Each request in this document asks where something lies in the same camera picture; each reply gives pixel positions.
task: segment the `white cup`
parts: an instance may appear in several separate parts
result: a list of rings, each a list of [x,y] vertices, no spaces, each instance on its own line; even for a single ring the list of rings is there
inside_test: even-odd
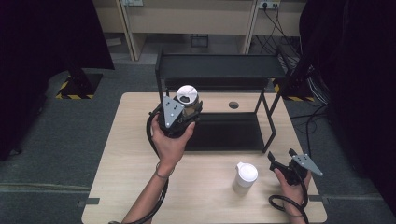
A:
[[[246,194],[259,175],[256,167],[250,163],[239,162],[236,167],[233,190],[238,194]]]

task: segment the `black cloth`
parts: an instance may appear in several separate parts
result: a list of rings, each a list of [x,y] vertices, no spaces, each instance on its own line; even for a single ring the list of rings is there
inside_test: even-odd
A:
[[[91,0],[0,2],[0,160],[32,122],[49,78],[73,67],[114,69]]]
[[[328,5],[307,2],[300,20],[303,48],[327,9],[322,6]],[[396,214],[394,8],[393,0],[347,0],[334,12],[312,64],[330,89],[332,119],[341,128],[337,133],[343,149],[359,161],[361,172]]]

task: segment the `person's right hand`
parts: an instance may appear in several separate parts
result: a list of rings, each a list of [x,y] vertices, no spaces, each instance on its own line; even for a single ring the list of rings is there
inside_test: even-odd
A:
[[[160,174],[169,174],[177,165],[177,163],[183,157],[184,149],[187,142],[192,137],[195,122],[191,123],[186,131],[179,138],[169,138],[163,134],[158,123],[158,114],[154,117],[151,122],[152,128],[152,141],[158,150],[160,157]]]
[[[280,170],[275,168],[274,172],[276,174],[277,179],[279,180],[280,187],[282,189],[282,195],[292,199],[299,205],[303,204],[304,193],[303,193],[303,188],[301,187],[301,185],[291,186],[288,184],[285,176],[282,174],[282,172],[280,172]],[[311,172],[308,171],[306,178],[304,179],[304,183],[305,183],[307,190],[309,187],[309,181],[311,180],[311,176],[312,176]],[[283,206],[285,207],[285,210],[289,215],[292,215],[292,216],[300,216],[301,215],[301,213],[292,204],[284,202]]]

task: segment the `wooden table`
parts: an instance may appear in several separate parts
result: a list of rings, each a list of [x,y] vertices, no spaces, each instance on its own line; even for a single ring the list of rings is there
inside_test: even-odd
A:
[[[203,112],[235,112],[228,107],[231,101],[240,104],[236,111],[250,112],[258,97],[258,93],[200,93]],[[271,104],[275,95],[270,93],[265,97]],[[84,223],[122,221],[148,183],[158,158],[146,137],[146,122],[149,112],[158,103],[158,92],[122,96],[89,196],[100,201],[86,205],[82,216]],[[263,106],[258,119],[265,141],[271,130]],[[273,120],[277,135],[269,150],[277,161],[288,164],[289,148],[299,154],[302,150],[283,103],[278,103]],[[255,165],[259,171],[256,183],[244,196],[236,194],[232,188],[235,166],[240,161]],[[279,183],[269,166],[267,153],[260,151],[185,152],[170,178],[163,206],[153,222],[287,223],[287,215],[268,203],[270,195],[280,193]],[[311,181],[308,194],[318,195],[314,181]],[[327,218],[322,202],[309,202],[305,212],[311,223],[322,223]]]

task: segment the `yellow and black hazard tape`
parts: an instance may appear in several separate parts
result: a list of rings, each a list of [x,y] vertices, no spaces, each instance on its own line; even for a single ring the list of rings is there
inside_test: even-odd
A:
[[[276,93],[279,92],[280,87],[284,81],[285,81],[285,79],[279,80],[278,78],[272,78],[274,90]],[[311,101],[311,102],[314,102],[314,96],[312,95],[311,92],[305,92],[304,96],[302,96],[302,95],[298,96],[298,95],[288,92],[288,93],[282,94],[282,98],[284,100],[288,100],[288,101]]]
[[[56,99],[81,100],[92,99],[93,94],[77,94],[78,90],[69,76],[56,94]]]

